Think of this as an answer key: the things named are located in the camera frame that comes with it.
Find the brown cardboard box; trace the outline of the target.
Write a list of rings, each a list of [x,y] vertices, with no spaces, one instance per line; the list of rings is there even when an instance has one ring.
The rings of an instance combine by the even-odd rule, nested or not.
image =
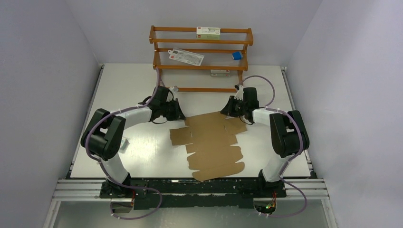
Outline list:
[[[184,123],[184,127],[170,130],[170,139],[173,146],[185,146],[194,179],[208,181],[244,170],[236,138],[247,131],[244,122],[213,112],[188,117]]]

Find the orange wooden shelf rack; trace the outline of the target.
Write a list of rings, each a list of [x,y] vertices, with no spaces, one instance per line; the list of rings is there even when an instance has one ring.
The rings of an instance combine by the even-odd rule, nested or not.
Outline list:
[[[236,72],[242,83],[248,71],[248,48],[254,44],[250,28],[221,28],[219,38],[205,39],[198,27],[159,27],[152,25],[149,42],[154,46],[153,69],[164,71]]]

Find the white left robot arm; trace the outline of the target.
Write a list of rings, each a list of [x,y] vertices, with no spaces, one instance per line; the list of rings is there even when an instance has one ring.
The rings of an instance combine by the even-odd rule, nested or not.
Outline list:
[[[97,161],[106,175],[106,182],[112,185],[113,192],[124,198],[131,193],[131,176],[118,155],[127,128],[137,124],[153,122],[163,117],[167,121],[186,120],[179,101],[166,87],[155,87],[153,94],[138,105],[122,111],[110,112],[99,108],[91,117],[80,144],[87,155]]]

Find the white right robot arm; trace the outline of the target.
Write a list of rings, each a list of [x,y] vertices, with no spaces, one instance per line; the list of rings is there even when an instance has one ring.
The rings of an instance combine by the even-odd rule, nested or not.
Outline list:
[[[300,111],[285,112],[279,109],[261,107],[254,87],[235,86],[236,94],[231,95],[221,114],[238,117],[248,124],[263,124],[270,128],[271,145],[276,154],[260,170],[256,189],[259,195],[269,196],[275,189],[274,182],[283,180],[283,174],[292,160],[310,146]]]

